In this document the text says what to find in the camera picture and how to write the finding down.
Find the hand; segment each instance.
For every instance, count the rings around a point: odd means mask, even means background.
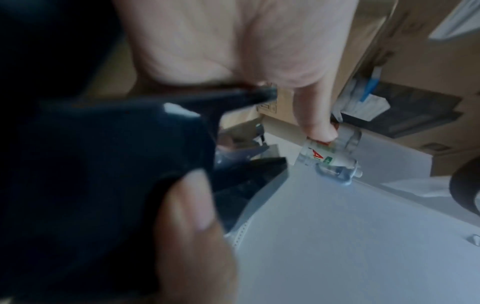
[[[203,171],[187,174],[170,188],[154,235],[160,303],[235,303],[237,266]]]
[[[358,0],[113,0],[139,81],[272,82],[307,135],[333,140],[332,88]]]

